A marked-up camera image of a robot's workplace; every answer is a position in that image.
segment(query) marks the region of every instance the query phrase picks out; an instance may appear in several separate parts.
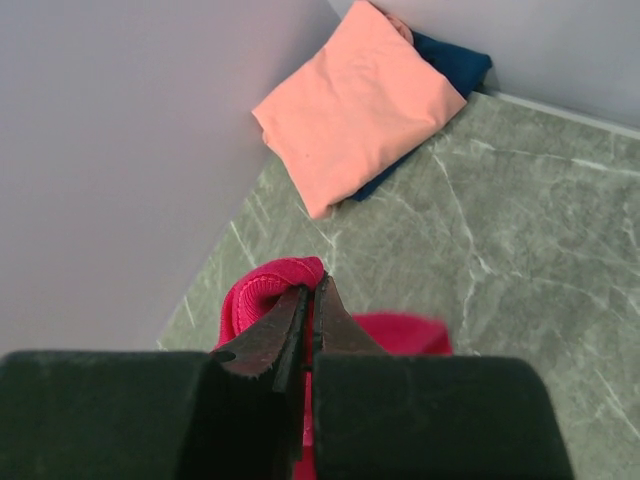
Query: peach cloth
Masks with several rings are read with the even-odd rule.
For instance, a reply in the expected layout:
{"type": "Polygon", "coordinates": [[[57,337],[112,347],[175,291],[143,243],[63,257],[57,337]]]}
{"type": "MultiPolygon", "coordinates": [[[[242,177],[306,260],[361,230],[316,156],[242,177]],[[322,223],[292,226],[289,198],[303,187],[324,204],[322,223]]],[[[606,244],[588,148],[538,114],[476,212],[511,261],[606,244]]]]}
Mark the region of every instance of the peach cloth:
{"type": "Polygon", "coordinates": [[[466,101],[369,2],[254,110],[311,218],[440,130],[466,101]]]}

